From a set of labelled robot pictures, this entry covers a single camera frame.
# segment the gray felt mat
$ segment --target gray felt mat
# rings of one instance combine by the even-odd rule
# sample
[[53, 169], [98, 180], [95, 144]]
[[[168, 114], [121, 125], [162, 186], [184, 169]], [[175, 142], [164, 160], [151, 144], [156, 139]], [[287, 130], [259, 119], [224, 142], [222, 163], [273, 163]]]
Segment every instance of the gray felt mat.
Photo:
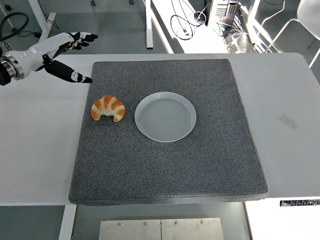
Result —
[[[178, 204], [262, 199], [267, 184], [231, 65], [226, 59], [96, 62], [69, 200], [74, 204]], [[185, 138], [156, 142], [135, 123], [146, 96], [174, 92], [194, 106]], [[93, 121], [93, 102], [114, 95], [124, 118]]]

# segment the computer tower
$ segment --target computer tower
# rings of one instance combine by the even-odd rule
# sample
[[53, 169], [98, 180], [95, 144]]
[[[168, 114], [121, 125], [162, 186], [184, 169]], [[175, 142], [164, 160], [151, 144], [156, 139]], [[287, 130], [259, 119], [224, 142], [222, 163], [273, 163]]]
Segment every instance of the computer tower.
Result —
[[215, 26], [217, 23], [228, 28], [233, 24], [237, 13], [239, 0], [204, 0], [206, 14], [206, 25]]

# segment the metal plate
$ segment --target metal plate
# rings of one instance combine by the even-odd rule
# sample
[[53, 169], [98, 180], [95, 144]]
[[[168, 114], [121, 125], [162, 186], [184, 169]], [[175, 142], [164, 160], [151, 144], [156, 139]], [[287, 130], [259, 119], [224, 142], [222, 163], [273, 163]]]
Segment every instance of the metal plate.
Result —
[[161, 240], [161, 220], [101, 221], [99, 240]]
[[224, 240], [220, 218], [102, 221], [99, 240]]
[[224, 240], [220, 218], [161, 220], [162, 240]]

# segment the plate rim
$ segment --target plate rim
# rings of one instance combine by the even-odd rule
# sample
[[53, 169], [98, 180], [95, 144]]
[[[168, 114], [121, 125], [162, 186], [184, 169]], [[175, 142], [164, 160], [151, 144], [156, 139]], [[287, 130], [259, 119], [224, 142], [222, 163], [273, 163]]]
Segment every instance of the plate rim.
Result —
[[[178, 139], [175, 139], [175, 140], [170, 140], [170, 141], [158, 140], [158, 139], [155, 139], [155, 138], [151, 137], [150, 135], [148, 135], [148, 133], [146, 133], [146, 132], [144, 131], [144, 129], [142, 128], [141, 124], [139, 124], [139, 121], [137, 120], [137, 118], [138, 118], [137, 110], [138, 110], [139, 108], [142, 108], [143, 105], [146, 105], [146, 103], [145, 103], [146, 99], [151, 98], [151, 96], [153, 96], [153, 95], [159, 95], [159, 94], [160, 94], [160, 95], [161, 95], [161, 94], [169, 94], [169, 95], [178, 96], [179, 98], [184, 99], [184, 100], [190, 105], [191, 111], [194, 112], [194, 121], [193, 121], [193, 123], [191, 123], [192, 127], [190, 128], [190, 130], [189, 130], [189, 131], [186, 131], [186, 133], [184, 134], [184, 136], [182, 136], [182, 137], [180, 137], [180, 138], [178, 138]], [[195, 128], [195, 125], [196, 125], [196, 122], [197, 122], [197, 112], [196, 112], [196, 109], [195, 109], [194, 105], [193, 105], [186, 97], [184, 97], [184, 96], [182, 96], [182, 95], [180, 95], [180, 94], [178, 94], [178, 93], [171, 92], [171, 91], [159, 91], [159, 92], [154, 92], [154, 93], [152, 93], [152, 94], [147, 95], [146, 97], [144, 97], [144, 98], [138, 103], [138, 105], [136, 106], [135, 111], [134, 111], [134, 121], [135, 121], [135, 125], [136, 125], [136, 127], [139, 129], [139, 131], [140, 131], [142, 134], [144, 134], [146, 137], [148, 137], [149, 139], [151, 139], [151, 140], [153, 140], [153, 141], [156, 141], [156, 142], [160, 142], [160, 143], [172, 143], [172, 142], [176, 142], [176, 141], [178, 141], [178, 140], [181, 140], [181, 139], [185, 138], [186, 136], [188, 136], [188, 135], [192, 132], [192, 130]]]

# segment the chair leg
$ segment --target chair leg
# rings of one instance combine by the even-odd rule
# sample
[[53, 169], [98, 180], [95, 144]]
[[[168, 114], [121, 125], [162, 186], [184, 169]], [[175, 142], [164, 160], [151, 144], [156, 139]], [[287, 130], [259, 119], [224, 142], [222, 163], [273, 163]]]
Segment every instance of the chair leg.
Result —
[[317, 59], [317, 57], [318, 57], [318, 55], [320, 54], [320, 48], [319, 48], [319, 50], [316, 52], [316, 54], [315, 54], [315, 56], [314, 56], [314, 58], [312, 59], [312, 61], [311, 61], [311, 63], [310, 63], [310, 65], [309, 65], [309, 68], [311, 68], [312, 67], [312, 65], [314, 64], [314, 62], [316, 61], [316, 59]]
[[280, 32], [275, 36], [275, 38], [272, 40], [272, 42], [270, 43], [270, 45], [266, 48], [266, 50], [264, 50], [264, 53], [266, 53], [270, 48], [271, 46], [275, 43], [275, 41], [278, 39], [278, 37], [280, 36], [280, 34], [285, 30], [285, 28], [288, 26], [288, 24], [291, 22], [291, 21], [297, 21], [299, 22], [299, 20], [297, 18], [291, 18], [289, 21], [286, 22], [286, 24], [282, 27], [282, 29], [280, 30]]

